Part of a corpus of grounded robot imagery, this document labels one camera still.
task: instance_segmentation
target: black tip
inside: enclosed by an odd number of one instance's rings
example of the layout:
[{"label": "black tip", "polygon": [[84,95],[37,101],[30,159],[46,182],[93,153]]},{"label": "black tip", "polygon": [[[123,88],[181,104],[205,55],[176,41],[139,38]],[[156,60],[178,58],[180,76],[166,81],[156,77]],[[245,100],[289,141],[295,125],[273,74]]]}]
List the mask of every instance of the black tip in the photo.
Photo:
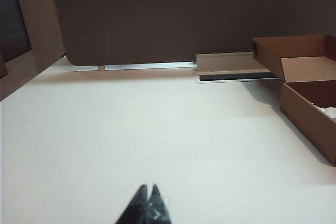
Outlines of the black tip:
[{"label": "black tip", "polygon": [[135,195],[133,196],[129,206],[134,205],[144,205],[147,202],[147,185],[142,185],[136,191]]},{"label": "black tip", "polygon": [[152,195],[160,196],[160,192],[156,184],[153,186]]},{"label": "black tip", "polygon": [[168,210],[161,198],[157,185],[153,186],[152,194],[148,201],[145,224],[171,224]]},{"label": "black tip", "polygon": [[143,224],[145,207],[147,205],[147,185],[142,185],[136,191],[132,200],[122,213],[116,224]]}]

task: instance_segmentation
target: black object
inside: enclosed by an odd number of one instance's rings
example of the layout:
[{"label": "black object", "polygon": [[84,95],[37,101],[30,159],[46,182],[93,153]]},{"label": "black object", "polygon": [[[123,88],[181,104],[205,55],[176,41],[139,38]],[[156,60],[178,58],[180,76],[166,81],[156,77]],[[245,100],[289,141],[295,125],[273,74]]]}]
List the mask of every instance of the black object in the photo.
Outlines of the black object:
[{"label": "black object", "polygon": [[142,185],[115,224],[171,224],[157,185],[147,201],[147,185]]},{"label": "black object", "polygon": [[271,72],[209,74],[200,76],[200,81],[248,80],[248,79],[270,79],[270,78],[277,78],[277,76]]},{"label": "black object", "polygon": [[142,185],[115,224],[143,224],[147,206],[147,185]]}]

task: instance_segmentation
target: black strip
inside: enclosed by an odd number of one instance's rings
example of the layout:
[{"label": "black strip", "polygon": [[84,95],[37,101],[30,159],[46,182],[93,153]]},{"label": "black strip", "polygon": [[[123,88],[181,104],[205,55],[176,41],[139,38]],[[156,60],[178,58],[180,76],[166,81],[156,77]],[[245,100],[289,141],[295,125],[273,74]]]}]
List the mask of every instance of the black strip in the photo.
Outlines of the black strip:
[{"label": "black strip", "polygon": [[226,74],[209,74],[200,76],[200,81],[220,81],[220,80],[247,80],[247,79],[269,79],[277,78],[272,72],[257,73],[226,73]]}]

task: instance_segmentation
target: white tissue paper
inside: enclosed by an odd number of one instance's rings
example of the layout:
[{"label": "white tissue paper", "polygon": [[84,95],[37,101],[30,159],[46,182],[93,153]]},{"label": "white tissue paper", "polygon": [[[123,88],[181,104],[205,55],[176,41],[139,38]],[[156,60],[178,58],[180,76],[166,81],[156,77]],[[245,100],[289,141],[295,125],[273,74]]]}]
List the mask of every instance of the white tissue paper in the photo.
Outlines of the white tissue paper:
[{"label": "white tissue paper", "polygon": [[336,118],[336,108],[329,107],[329,108],[320,108],[318,107],[322,112],[330,116],[331,118]]}]

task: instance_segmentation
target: brown cardboard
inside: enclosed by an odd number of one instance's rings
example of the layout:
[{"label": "brown cardboard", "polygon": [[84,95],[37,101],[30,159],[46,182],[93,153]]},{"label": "brown cardboard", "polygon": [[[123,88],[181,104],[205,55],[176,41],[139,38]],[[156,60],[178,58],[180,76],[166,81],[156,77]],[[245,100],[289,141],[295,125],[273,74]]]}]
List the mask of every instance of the brown cardboard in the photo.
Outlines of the brown cardboard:
[{"label": "brown cardboard", "polygon": [[36,67],[42,72],[64,54],[54,0],[19,0]]},{"label": "brown cardboard", "polygon": [[285,82],[281,111],[336,165],[336,119],[315,106],[336,107],[336,38],[255,38],[254,46],[254,58]]},{"label": "brown cardboard", "polygon": [[325,56],[281,59],[286,82],[336,80],[336,61]]},{"label": "brown cardboard", "polygon": [[336,38],[255,38],[254,58],[284,82],[336,80]]},{"label": "brown cardboard", "polygon": [[336,81],[283,84],[280,109],[307,139],[336,165],[336,120],[316,108],[336,105]]}]

